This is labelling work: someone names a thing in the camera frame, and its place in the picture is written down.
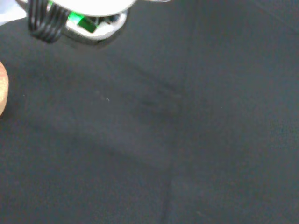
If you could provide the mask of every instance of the green light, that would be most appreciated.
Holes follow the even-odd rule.
[[[77,14],[77,13],[71,13],[69,15],[69,20],[71,22],[75,23],[76,25],[78,25],[83,18],[84,18],[83,15],[80,15],[80,14]]]
[[[90,33],[93,33],[97,28],[97,26],[89,18],[75,12],[70,13],[68,20],[74,23],[75,25],[84,28]]]

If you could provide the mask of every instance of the black fabric surface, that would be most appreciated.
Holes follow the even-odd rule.
[[[299,223],[299,20],[282,11],[138,2],[103,50],[0,27],[0,223]]]

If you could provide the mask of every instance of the cable bundle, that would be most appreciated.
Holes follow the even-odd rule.
[[[70,11],[53,3],[49,9],[48,0],[28,1],[28,26],[32,36],[47,43],[58,40],[70,15]]]

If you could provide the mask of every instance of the black cable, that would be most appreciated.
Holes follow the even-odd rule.
[[[48,0],[28,1],[28,28],[30,34],[44,42],[58,40],[65,27],[70,11],[53,3],[49,9]]]

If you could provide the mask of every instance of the dark tablecloth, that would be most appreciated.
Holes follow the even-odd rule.
[[[299,223],[291,2],[138,2],[103,50],[1,27],[0,223]]]

